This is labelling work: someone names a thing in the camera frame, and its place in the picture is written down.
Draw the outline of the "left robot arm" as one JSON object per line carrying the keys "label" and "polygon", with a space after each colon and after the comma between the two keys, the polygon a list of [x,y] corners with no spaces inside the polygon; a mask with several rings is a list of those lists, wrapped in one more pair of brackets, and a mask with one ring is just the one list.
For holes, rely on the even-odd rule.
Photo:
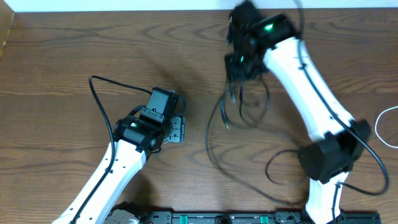
{"label": "left robot arm", "polygon": [[155,87],[148,104],[134,108],[120,119],[103,160],[71,205],[56,223],[104,223],[130,180],[152,154],[168,142],[185,139],[185,117],[176,111],[182,96]]}

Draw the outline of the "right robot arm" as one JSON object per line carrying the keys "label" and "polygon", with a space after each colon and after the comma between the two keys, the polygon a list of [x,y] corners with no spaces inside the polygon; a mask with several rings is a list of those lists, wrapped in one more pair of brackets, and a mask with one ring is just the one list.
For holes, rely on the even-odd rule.
{"label": "right robot arm", "polygon": [[243,1],[229,19],[227,41],[234,52],[224,58],[228,81],[253,80],[267,72],[277,77],[312,140],[298,150],[300,165],[310,178],[305,212],[312,223],[342,219],[337,184],[346,180],[361,157],[361,141],[367,141],[371,131],[368,122],[356,121],[338,102],[285,14],[264,17],[251,1]]}

